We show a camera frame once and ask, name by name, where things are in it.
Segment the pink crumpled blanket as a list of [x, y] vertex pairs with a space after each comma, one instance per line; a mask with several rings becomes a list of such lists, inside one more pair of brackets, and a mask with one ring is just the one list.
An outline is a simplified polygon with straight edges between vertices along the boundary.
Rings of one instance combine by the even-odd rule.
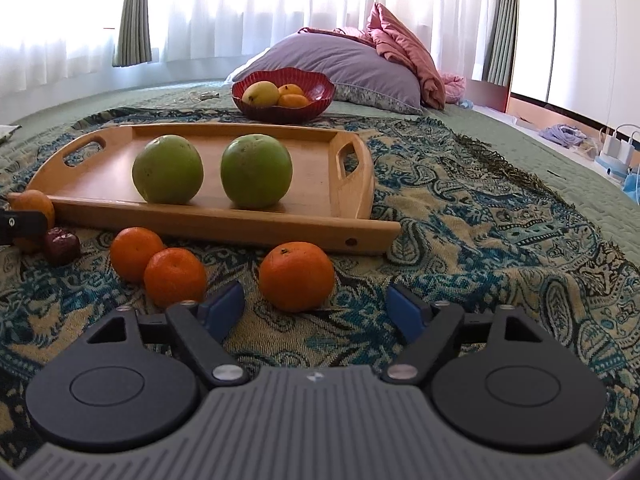
[[373, 3], [363, 29], [305, 26], [297, 32], [344, 37], [366, 44], [386, 61], [404, 66], [416, 76], [421, 100], [427, 106], [442, 110], [446, 104], [457, 104], [464, 99], [466, 79], [455, 74], [439, 73], [423, 42], [382, 3]]

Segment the green curtain left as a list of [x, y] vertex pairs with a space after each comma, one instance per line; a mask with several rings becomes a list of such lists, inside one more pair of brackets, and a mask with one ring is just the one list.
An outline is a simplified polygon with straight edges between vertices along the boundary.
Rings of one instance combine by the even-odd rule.
[[151, 61], [149, 0], [122, 0], [112, 65], [129, 67]]

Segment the green quilted bedspread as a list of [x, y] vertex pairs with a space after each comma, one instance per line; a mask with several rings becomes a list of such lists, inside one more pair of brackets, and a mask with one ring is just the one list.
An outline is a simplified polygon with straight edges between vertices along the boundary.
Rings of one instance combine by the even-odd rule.
[[[47, 148], [57, 150], [72, 138], [70, 126], [104, 110], [117, 107], [228, 108], [234, 107], [230, 89], [220, 81], [208, 84], [174, 84], [149, 89], [120, 90], [45, 108], [17, 121], [21, 126], [1, 145], [1, 194], [19, 191], [47, 158]], [[487, 144], [513, 166], [536, 174], [549, 188], [591, 220], [605, 238], [615, 242], [633, 261], [639, 261], [639, 206], [617, 184], [595, 172], [573, 153], [547, 145], [523, 127], [511, 127], [476, 110], [447, 107], [433, 112], [450, 129]]]

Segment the green apple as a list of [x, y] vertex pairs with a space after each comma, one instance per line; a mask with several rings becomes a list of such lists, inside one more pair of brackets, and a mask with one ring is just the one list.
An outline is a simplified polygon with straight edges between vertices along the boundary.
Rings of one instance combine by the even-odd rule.
[[272, 136], [260, 133], [239, 136], [222, 152], [222, 187], [239, 208], [274, 206], [288, 192], [292, 177], [290, 152]]
[[204, 181], [200, 153], [183, 136], [166, 134], [145, 145], [132, 165], [132, 180], [151, 204], [183, 205], [198, 194]]

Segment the red fruit bowl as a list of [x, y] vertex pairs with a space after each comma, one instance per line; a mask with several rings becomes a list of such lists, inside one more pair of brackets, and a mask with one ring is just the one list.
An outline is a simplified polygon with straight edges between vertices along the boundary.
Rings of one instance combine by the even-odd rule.
[[294, 67], [258, 70], [232, 84], [232, 99], [247, 118], [272, 124], [304, 124], [332, 103], [335, 87], [327, 76]]

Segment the orange fruit in bowl front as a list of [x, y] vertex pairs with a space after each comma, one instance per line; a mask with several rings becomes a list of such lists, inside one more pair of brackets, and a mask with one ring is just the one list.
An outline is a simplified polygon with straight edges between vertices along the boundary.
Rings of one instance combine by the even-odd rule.
[[303, 94], [285, 93], [281, 94], [277, 106], [284, 108], [303, 108], [310, 104], [310, 101]]

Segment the yellow mango in bowl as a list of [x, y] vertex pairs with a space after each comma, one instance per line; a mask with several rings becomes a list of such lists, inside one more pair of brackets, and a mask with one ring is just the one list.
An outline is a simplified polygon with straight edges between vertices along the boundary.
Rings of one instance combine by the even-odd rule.
[[243, 103], [256, 108], [275, 106], [279, 99], [279, 88], [268, 80], [254, 82], [244, 90], [242, 95]]

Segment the white sheer curtain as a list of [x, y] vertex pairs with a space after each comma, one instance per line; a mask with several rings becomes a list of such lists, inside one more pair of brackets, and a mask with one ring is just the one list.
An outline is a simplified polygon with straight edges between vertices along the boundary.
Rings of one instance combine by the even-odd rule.
[[[149, 0], [155, 63], [242, 58], [309, 26], [363, 28], [382, 3], [439, 70], [480, 76], [496, 0]], [[1, 91], [114, 67], [122, 0], [1, 0]]]

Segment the lavender cloth on floor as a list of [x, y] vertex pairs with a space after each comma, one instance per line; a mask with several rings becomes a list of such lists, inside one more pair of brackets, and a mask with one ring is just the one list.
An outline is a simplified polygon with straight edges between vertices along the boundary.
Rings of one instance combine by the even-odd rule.
[[539, 131], [539, 135], [543, 139], [561, 145], [563, 148], [579, 146], [588, 138], [582, 130], [570, 125], [553, 125], [543, 128]]

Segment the green curtain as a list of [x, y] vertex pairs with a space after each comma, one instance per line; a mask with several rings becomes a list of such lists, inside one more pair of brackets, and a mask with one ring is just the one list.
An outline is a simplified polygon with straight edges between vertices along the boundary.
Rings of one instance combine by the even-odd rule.
[[518, 0], [496, 0], [483, 68], [484, 81], [510, 87], [518, 32]]
[[151, 61], [149, 0], [122, 0], [112, 65], [129, 67]]

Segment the small tangerine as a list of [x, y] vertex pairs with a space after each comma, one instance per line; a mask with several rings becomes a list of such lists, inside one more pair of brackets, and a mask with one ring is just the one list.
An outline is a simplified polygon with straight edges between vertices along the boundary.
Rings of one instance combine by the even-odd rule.
[[146, 294], [155, 307], [166, 310], [181, 301], [200, 302], [207, 290], [203, 263], [184, 248], [167, 248], [155, 254], [143, 273]]
[[111, 264], [122, 280], [139, 283], [150, 259], [164, 248], [160, 237], [149, 229], [140, 226], [123, 229], [112, 241]]
[[334, 289], [334, 266], [326, 253], [307, 242], [281, 244], [266, 255], [258, 287], [273, 307], [299, 313], [320, 307]]

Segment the orange fruit in bowl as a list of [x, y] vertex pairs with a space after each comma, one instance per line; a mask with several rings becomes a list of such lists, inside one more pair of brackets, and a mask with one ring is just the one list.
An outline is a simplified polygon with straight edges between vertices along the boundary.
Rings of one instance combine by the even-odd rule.
[[297, 84], [282, 84], [282, 86], [279, 87], [279, 93], [281, 96], [288, 96], [289, 94], [303, 96], [305, 94], [304, 90]]
[[303, 108], [310, 104], [310, 101], [303, 94], [285, 93], [281, 94], [277, 106], [284, 108]]

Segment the green curtain right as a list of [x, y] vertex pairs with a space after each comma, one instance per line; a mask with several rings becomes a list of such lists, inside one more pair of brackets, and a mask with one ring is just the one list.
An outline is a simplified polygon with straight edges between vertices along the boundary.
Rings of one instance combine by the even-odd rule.
[[484, 81], [510, 87], [518, 32], [518, 0], [496, 0], [483, 68]]

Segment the blue cloth on floor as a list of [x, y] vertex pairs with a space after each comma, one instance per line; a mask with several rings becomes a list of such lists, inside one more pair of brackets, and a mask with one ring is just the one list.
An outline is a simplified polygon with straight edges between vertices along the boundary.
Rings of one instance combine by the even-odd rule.
[[626, 175], [620, 190], [635, 204], [640, 204], [640, 167], [631, 169]]

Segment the wooden serving tray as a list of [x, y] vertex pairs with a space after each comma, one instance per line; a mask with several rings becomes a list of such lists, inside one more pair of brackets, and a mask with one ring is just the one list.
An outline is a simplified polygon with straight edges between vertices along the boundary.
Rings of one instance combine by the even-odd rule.
[[[286, 195], [271, 209], [235, 208], [222, 188], [221, 154], [237, 136], [279, 139], [293, 162]], [[145, 203], [134, 188], [136, 155], [163, 134], [184, 136], [200, 152], [205, 178], [186, 205]], [[277, 246], [306, 240], [327, 252], [382, 254], [398, 237], [396, 221], [371, 217], [375, 180], [367, 145], [355, 133], [250, 122], [120, 125], [87, 133], [54, 153], [29, 187], [49, 196], [63, 223], [231, 244]]]

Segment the white paper bag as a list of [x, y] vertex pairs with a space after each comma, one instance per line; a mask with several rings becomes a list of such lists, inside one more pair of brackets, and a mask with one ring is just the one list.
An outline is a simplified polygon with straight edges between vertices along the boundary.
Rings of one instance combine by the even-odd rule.
[[3, 144], [11, 139], [13, 133], [21, 128], [20, 125], [0, 125], [0, 143]]

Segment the purple pillow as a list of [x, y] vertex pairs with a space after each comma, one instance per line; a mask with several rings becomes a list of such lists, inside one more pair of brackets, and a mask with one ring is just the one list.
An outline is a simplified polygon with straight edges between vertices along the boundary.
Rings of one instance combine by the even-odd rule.
[[408, 68], [387, 61], [375, 48], [346, 37], [303, 32], [250, 58], [226, 79], [233, 84], [260, 70], [294, 67], [326, 75], [334, 99], [408, 115], [421, 115], [419, 81]]

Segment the large dull orange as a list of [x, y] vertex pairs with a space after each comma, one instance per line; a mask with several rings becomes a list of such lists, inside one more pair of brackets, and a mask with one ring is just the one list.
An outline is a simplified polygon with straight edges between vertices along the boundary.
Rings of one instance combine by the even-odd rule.
[[[10, 210], [36, 210], [42, 212], [48, 219], [49, 230], [54, 227], [54, 206], [50, 198], [43, 192], [38, 190], [27, 190], [10, 198], [9, 202]], [[17, 240], [14, 240], [14, 245], [25, 254], [33, 254], [34, 252], [40, 251], [45, 237], [46, 236], [41, 237], [39, 240], [26, 240], [26, 238], [18, 238]]]

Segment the orange fruit in bowl back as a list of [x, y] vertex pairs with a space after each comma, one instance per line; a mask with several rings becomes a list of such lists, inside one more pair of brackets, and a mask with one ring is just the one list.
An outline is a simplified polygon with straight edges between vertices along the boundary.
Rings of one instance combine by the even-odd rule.
[[281, 96], [288, 96], [289, 94], [303, 96], [305, 94], [304, 90], [297, 84], [282, 84], [282, 86], [279, 87], [279, 93]]

